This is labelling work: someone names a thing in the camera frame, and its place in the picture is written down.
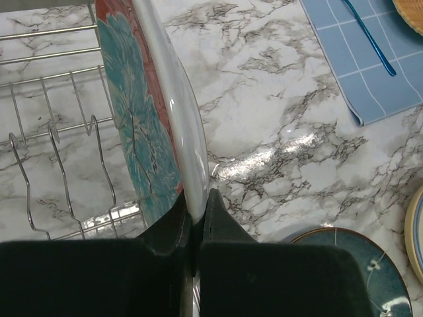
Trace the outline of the grey white plate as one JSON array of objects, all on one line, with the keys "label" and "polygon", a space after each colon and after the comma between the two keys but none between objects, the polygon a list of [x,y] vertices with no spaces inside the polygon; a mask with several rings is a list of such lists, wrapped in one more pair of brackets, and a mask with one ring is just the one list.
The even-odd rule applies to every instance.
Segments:
[{"label": "grey white plate", "polygon": [[151,1],[95,3],[101,54],[128,172],[148,225],[186,202],[198,223],[208,156],[198,103]]}]

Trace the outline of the wire dish rack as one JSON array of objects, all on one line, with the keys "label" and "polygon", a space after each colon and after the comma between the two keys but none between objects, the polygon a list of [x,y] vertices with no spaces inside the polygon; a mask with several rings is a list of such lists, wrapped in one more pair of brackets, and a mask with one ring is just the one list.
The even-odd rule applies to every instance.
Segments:
[{"label": "wire dish rack", "polygon": [[135,238],[156,223],[147,224],[128,172],[95,3],[98,65],[54,53],[53,76],[1,84],[1,244]]}]

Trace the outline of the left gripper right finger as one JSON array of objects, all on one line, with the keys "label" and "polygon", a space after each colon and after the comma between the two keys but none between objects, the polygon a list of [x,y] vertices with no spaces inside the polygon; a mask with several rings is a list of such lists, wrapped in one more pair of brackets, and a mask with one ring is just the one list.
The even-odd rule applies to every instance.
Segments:
[{"label": "left gripper right finger", "polygon": [[358,263],[334,246],[255,241],[209,193],[201,316],[373,316]]}]

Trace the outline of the cream white plate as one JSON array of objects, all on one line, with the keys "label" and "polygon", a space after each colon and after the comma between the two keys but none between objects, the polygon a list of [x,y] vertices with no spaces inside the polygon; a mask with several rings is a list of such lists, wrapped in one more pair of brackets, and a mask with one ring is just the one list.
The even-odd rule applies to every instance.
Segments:
[{"label": "cream white plate", "polygon": [[404,242],[409,262],[422,283],[422,186],[413,195],[406,210]]}]

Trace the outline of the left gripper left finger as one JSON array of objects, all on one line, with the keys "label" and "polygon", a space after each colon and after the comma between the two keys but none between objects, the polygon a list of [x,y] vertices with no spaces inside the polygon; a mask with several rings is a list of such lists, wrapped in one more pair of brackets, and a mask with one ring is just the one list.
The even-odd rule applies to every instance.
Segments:
[{"label": "left gripper left finger", "polygon": [[191,219],[180,195],[135,238],[1,244],[2,316],[191,316]]}]

